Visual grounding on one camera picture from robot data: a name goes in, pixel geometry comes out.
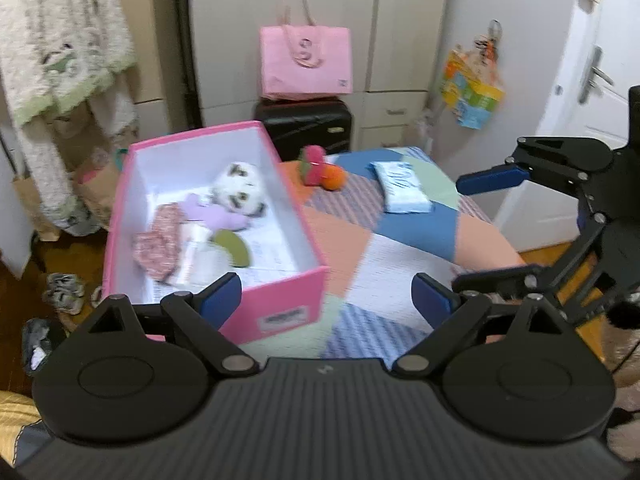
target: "blue gripper pad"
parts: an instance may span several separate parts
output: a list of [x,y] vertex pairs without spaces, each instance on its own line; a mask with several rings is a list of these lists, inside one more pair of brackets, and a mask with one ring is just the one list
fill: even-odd
[[519,186],[529,177],[528,171],[514,164],[503,164],[490,170],[462,175],[456,181],[456,189],[463,195],[476,195]]
[[424,272],[411,282],[411,299],[420,315],[437,329],[460,306],[460,297]]
[[219,330],[236,311],[242,300],[242,282],[228,272],[202,292],[194,294],[193,307],[213,328]]

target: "hanging towel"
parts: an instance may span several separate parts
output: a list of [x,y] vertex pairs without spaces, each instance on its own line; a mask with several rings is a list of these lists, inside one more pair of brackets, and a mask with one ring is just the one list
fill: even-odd
[[0,0],[0,68],[16,126],[68,113],[134,63],[119,0]]
[[73,194],[42,115],[66,115],[88,100],[116,147],[136,127],[121,75],[135,59],[120,1],[0,0],[0,27],[2,84],[42,211],[68,232],[88,234],[98,223]]

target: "door handle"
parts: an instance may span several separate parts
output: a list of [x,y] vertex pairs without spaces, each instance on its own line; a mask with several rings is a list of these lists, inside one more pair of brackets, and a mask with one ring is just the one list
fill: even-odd
[[593,49],[593,55],[591,56],[591,61],[587,66],[587,70],[582,78],[582,92],[580,92],[580,97],[578,98],[578,102],[583,105],[589,100],[589,95],[591,94],[592,89],[597,89],[602,93],[602,90],[598,86],[595,81],[595,77],[598,76],[601,79],[604,79],[608,84],[614,86],[615,83],[612,78],[610,78],[607,74],[605,74],[598,67],[600,65],[600,61],[602,60],[602,49],[599,46],[596,46]]
[[599,68],[593,67],[593,73],[598,76],[601,79],[604,79],[604,81],[606,81],[607,83],[609,83],[611,86],[615,86],[615,83],[613,82],[613,79],[610,78],[607,74],[605,74],[602,70],[600,70]]

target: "orange toy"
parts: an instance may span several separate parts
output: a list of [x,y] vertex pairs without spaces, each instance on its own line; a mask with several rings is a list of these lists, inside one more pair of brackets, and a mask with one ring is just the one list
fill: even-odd
[[322,172],[320,186],[327,191],[336,191],[341,189],[347,182],[347,172],[340,166],[335,164],[325,164]]

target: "purple plush toy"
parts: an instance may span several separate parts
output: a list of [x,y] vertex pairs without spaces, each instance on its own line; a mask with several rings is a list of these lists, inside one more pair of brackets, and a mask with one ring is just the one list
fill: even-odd
[[201,205],[200,197],[191,193],[180,204],[187,220],[201,221],[215,235],[219,229],[239,231],[249,225],[249,217],[240,213],[231,213],[218,204]]

